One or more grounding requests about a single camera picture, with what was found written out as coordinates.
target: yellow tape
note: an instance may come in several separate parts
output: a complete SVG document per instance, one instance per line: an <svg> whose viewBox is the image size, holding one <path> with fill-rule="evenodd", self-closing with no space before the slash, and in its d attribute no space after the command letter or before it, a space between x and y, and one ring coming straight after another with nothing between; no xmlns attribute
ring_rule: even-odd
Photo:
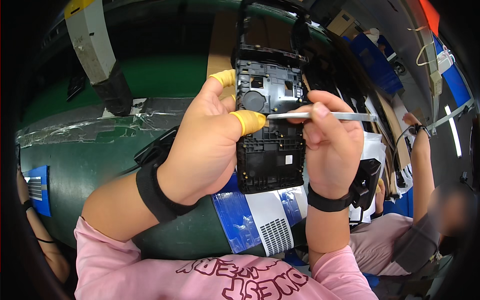
<svg viewBox="0 0 480 300"><path fill-rule="evenodd" d="M65 10L63 11L65 20L67 20L77 12L82 11L82 9L92 4L93 1L94 0L71 0L70 2L68 2Z"/></svg>
<svg viewBox="0 0 480 300"><path fill-rule="evenodd" d="M262 129L266 122L266 116L251 110L237 110L231 112L239 119L241 124L241 135L254 133Z"/></svg>
<svg viewBox="0 0 480 300"><path fill-rule="evenodd" d="M222 84L222 87L224 88L235 84L235 70L233 69L212 74L208 78L210 77L213 77L218 81L220 81L220 83Z"/></svg>

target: pink shirt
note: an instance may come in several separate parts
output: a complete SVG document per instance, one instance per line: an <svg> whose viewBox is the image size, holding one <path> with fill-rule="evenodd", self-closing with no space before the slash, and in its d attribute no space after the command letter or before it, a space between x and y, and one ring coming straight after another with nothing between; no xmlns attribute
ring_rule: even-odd
<svg viewBox="0 0 480 300"><path fill-rule="evenodd" d="M81 217L77 299L377 299L349 246L325 254L313 278L274 258L225 255L195 261L140 259L129 240L113 240Z"/></svg>

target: black cable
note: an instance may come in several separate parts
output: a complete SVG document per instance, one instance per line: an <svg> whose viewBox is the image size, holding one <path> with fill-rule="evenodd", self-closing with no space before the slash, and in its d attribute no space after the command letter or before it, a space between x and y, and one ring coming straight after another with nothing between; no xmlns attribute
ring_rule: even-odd
<svg viewBox="0 0 480 300"><path fill-rule="evenodd" d="M403 135L410 129L410 128L415 128L415 126L409 126L407 129L405 129L402 134L398 137L398 139L396 140L396 143L395 143L395 148L393 150L393 155L392 155L392 168L394 167L394 162L395 162L395 154L396 154L396 150L398 148L398 142L400 142L400 139L403 137Z"/></svg>
<svg viewBox="0 0 480 300"><path fill-rule="evenodd" d="M37 240L39 240L40 242L43 242L43 243L47 243L47 244L55 244L54 240L42 240L40 238L37 238Z"/></svg>
<svg viewBox="0 0 480 300"><path fill-rule="evenodd" d="M114 177L116 178L116 177L123 176L123 175L128 174L128 173L130 173L130 172L132 172L132 171L137 170L139 167L140 167L139 165L135 165L135 166L133 166L133 167L131 167L131 168L128 168L128 169L120 172L120 173L117 173Z"/></svg>

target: fingernail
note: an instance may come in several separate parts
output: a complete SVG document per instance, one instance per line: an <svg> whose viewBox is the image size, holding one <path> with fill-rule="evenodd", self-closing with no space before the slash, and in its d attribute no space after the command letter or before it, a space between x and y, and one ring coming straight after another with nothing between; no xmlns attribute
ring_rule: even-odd
<svg viewBox="0 0 480 300"><path fill-rule="evenodd" d="M321 119L325 118L329 112L330 110L323 103L317 102L313 105L313 113Z"/></svg>

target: white label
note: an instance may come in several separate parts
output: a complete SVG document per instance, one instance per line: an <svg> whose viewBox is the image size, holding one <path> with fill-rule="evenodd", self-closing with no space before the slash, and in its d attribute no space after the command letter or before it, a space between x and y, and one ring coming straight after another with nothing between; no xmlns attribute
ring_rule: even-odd
<svg viewBox="0 0 480 300"><path fill-rule="evenodd" d="M285 155L285 164L286 165L293 164L293 155Z"/></svg>

